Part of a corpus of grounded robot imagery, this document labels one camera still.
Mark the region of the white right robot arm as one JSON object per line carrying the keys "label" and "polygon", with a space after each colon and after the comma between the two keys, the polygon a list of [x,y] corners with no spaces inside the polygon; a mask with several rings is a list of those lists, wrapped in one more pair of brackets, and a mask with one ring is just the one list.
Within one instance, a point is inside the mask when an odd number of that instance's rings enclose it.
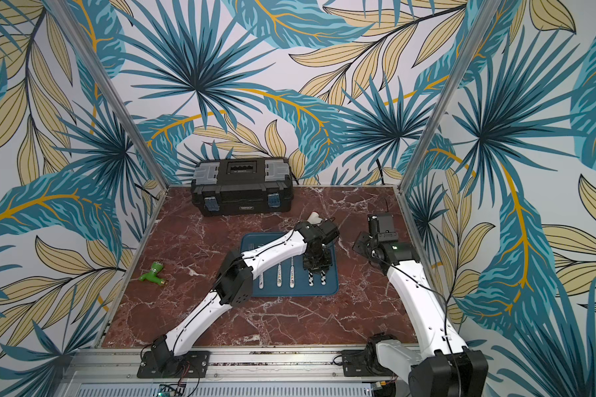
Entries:
{"label": "white right robot arm", "polygon": [[373,375],[404,380],[413,396],[483,395],[488,361],[449,323],[444,296],[430,287],[416,250],[400,241],[390,213],[370,215],[368,222],[354,251],[378,265],[397,291],[419,349],[412,351],[392,335],[375,335],[367,342],[362,364]]}

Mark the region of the Hello Kitty handle fork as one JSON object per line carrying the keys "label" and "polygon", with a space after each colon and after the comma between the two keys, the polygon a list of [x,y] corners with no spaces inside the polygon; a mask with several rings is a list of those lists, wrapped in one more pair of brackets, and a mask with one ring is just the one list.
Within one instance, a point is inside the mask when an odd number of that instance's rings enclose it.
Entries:
{"label": "Hello Kitty handle fork", "polygon": [[281,264],[278,264],[278,266],[276,268],[276,287],[277,288],[282,287],[282,265]]}

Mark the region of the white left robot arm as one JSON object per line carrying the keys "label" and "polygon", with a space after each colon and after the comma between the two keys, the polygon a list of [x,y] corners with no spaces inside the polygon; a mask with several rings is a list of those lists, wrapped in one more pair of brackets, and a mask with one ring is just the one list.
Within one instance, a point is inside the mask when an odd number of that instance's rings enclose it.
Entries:
{"label": "white left robot arm", "polygon": [[302,258],[304,269],[324,271],[331,266],[329,247],[338,237],[339,228],[332,219],[312,213],[308,220],[266,245],[243,253],[231,251],[205,298],[174,329],[154,340],[142,362],[154,365],[163,377],[191,368],[185,355],[222,314],[251,298],[258,276],[295,256]]}

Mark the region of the Hello Kitty handle spoon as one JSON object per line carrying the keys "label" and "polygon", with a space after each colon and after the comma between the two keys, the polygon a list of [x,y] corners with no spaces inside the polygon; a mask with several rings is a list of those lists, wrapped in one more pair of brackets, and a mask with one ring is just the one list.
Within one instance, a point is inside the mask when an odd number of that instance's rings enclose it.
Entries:
{"label": "Hello Kitty handle spoon", "polygon": [[296,285],[296,267],[294,258],[291,258],[291,268],[290,268],[290,282],[289,286],[291,289],[294,289]]}

